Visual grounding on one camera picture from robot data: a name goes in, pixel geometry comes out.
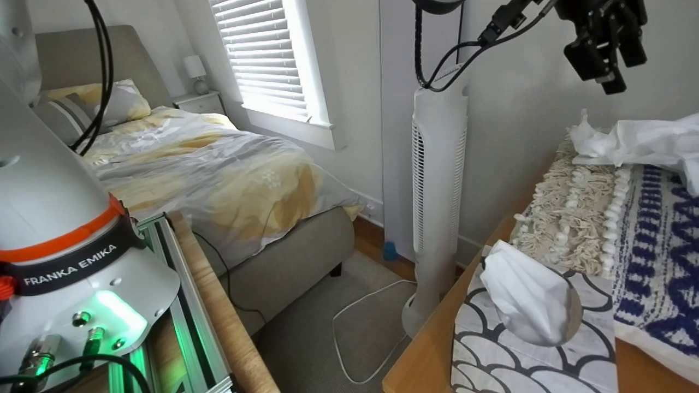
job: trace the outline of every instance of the wire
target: wire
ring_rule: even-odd
[[[543,5],[543,9],[537,14],[537,17],[532,17],[532,21],[530,21],[527,26],[523,26],[520,30],[501,37],[501,40],[493,42],[491,46],[482,46],[480,42],[460,42],[460,44],[453,46],[453,49],[441,58],[441,61],[437,64],[437,69],[435,69],[435,72],[430,74],[428,82],[417,78],[420,86],[421,86],[424,89],[445,92],[447,88],[453,88],[453,84],[455,84],[485,50],[491,50],[491,49],[495,49],[495,46],[502,46],[502,44],[506,44],[506,42],[511,42],[511,40],[528,33],[530,28],[536,28],[536,26],[551,14],[551,9],[555,6],[555,3],[558,3],[558,0],[549,0],[549,3]],[[417,50],[417,49],[421,46],[420,40],[421,40],[421,33],[414,30],[414,69],[417,69],[417,65],[421,69],[421,61],[417,59],[417,58],[421,58],[421,50]],[[445,64],[457,50],[467,49],[467,46],[480,46],[480,49],[455,72],[455,77],[453,77],[445,86],[435,88],[432,84],[445,77],[445,74],[440,77],[440,70],[443,69],[443,64]]]
[[[460,44],[463,37],[463,24],[466,24],[466,3],[459,5],[459,33],[457,33],[457,46]]]
[[[102,94],[101,94],[98,113],[92,118],[92,122],[87,125],[84,135],[70,145],[72,152],[78,152],[78,147],[87,140],[87,145],[78,152],[81,156],[85,156],[92,148],[92,145],[97,142],[97,137],[102,130],[102,118],[105,118],[105,112],[108,112],[108,105],[112,99],[112,89],[114,89],[114,53],[112,53],[109,30],[108,30],[108,24],[105,24],[98,6],[94,5],[94,0],[85,0],[85,5],[92,16],[97,40],[98,40]]]
[[[92,148],[92,145],[97,142],[97,137],[101,135],[101,130],[102,130],[102,116],[105,116],[105,112],[108,112],[108,105],[109,105],[109,100],[112,100],[112,89],[114,89],[114,53],[112,53],[112,40],[109,40],[109,30],[108,30],[108,24],[105,24],[105,21],[102,21],[102,16],[101,16],[101,9],[94,5],[94,0],[85,0],[87,3],[87,6],[90,6],[90,14],[92,14],[92,17],[94,17],[94,23],[97,23],[97,26],[98,26],[98,30],[101,30],[101,35],[102,35],[102,40],[105,40],[105,64],[102,64],[102,72],[105,72],[105,69],[108,69],[108,84],[102,84],[102,100],[101,100],[101,112],[98,112],[98,116],[101,116],[101,122],[98,122],[98,127],[92,131],[92,135],[90,135],[90,142],[87,142],[87,147],[81,152],[81,156],[85,156],[90,148]]]
[[[20,385],[20,382],[40,382],[44,378],[50,378],[52,374],[61,372],[61,369],[67,369],[67,368],[75,368],[75,366],[81,366],[81,362],[90,362],[90,361],[102,361],[102,362],[115,362],[121,366],[126,374],[131,374],[137,382],[137,390],[143,393],[151,393],[151,387],[146,382],[146,378],[140,374],[140,369],[129,362],[126,359],[121,359],[121,356],[108,356],[108,354],[92,354],[92,356],[78,356],[78,359],[70,359],[66,362],[60,362],[50,369],[45,369],[44,374],[40,377],[0,377],[0,385]]]
[[[228,264],[224,264],[222,254],[220,254],[207,238],[203,238],[199,231],[192,231],[192,235],[194,235],[202,242],[206,242],[206,244],[217,254],[219,262],[222,264],[224,295],[228,295],[228,299],[236,306],[236,310],[258,314],[258,316],[262,320],[262,326],[266,326],[266,316],[264,316],[262,310],[240,306],[240,304],[234,299],[234,295],[232,295],[232,273],[229,273],[229,268],[228,268]]]
[[[393,288],[393,286],[397,286],[397,284],[411,284],[411,286],[413,286],[414,283],[408,283],[408,280],[392,283],[392,284],[387,284],[387,286],[382,286],[382,288],[378,288],[378,290],[371,290],[371,294],[354,299],[351,304],[348,304],[345,309],[341,309],[341,310],[333,316],[333,345],[335,345],[335,354],[336,354],[336,361],[338,361],[338,366],[341,366],[341,372],[344,372],[344,377],[348,378],[349,385],[369,385],[369,382],[387,368],[387,362],[392,361],[392,356],[397,351],[397,348],[400,348],[408,337],[402,334],[402,337],[393,344],[392,351],[380,361],[380,366],[371,372],[371,377],[366,377],[365,380],[354,380],[354,378],[349,377],[348,368],[345,368],[345,359],[344,359],[341,345],[336,344],[335,322],[336,322],[341,314],[345,314],[349,309],[366,302],[369,298],[375,298],[375,295],[380,295],[380,294],[387,294],[388,288]]]

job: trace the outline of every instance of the tower fan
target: tower fan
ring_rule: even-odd
[[[467,134],[467,97],[460,84],[413,97],[413,254],[417,290],[402,310],[414,337],[455,283],[459,208]]]

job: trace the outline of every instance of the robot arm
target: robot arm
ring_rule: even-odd
[[[98,354],[134,351],[179,288],[126,211],[28,107],[40,61],[23,6],[0,0],[0,377],[78,359],[94,337]]]
[[[428,14],[449,14],[463,0],[414,0]],[[520,28],[524,9],[541,0],[510,0],[502,5],[487,28],[480,33],[480,46],[493,46],[506,28]],[[571,65],[584,82],[596,78],[606,94],[621,94],[627,84],[619,70],[619,53],[627,69],[647,64],[643,49],[643,26],[649,23],[644,0],[555,0],[561,21],[571,21],[577,40],[565,46]]]

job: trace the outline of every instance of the blue and white textile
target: blue and white textile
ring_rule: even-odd
[[[699,199],[643,166],[627,206],[614,333],[699,385]]]

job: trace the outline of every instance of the pillow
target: pillow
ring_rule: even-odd
[[[44,100],[60,100],[66,97],[78,97],[78,100],[87,107],[90,116],[97,116],[102,99],[102,84],[75,86],[61,89],[44,92]],[[131,78],[115,82],[112,88],[112,99],[105,112],[105,127],[114,127],[126,120],[137,120],[151,116],[149,100],[140,94]]]
[[[54,131],[66,145],[76,142],[92,116],[87,107],[76,94],[56,99],[56,100],[40,100],[36,105],[36,113],[44,120],[44,125]]]

